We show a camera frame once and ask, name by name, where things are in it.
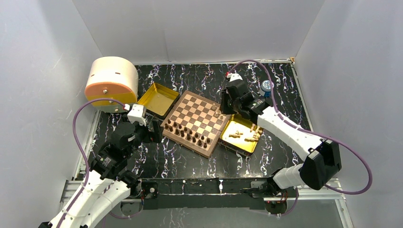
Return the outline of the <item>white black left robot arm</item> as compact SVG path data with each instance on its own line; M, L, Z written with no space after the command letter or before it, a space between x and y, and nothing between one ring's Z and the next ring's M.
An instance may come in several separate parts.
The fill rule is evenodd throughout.
M163 128L153 120L151 126L122 122L112 132L89 165L80 187L67 205L41 228L93 228L117 203L141 196L142 181L125 170L133 149L142 143L160 143Z

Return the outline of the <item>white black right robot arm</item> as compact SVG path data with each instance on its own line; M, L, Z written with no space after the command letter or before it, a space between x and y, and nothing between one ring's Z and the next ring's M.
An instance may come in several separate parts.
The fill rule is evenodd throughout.
M307 185L320 190L341 170L337 143L304 130L276 112L271 98L255 98L246 83L236 79L221 91L223 114L240 114L242 118L271 132L297 153L302 164L277 170L268 178L268 192L281 196L287 188Z

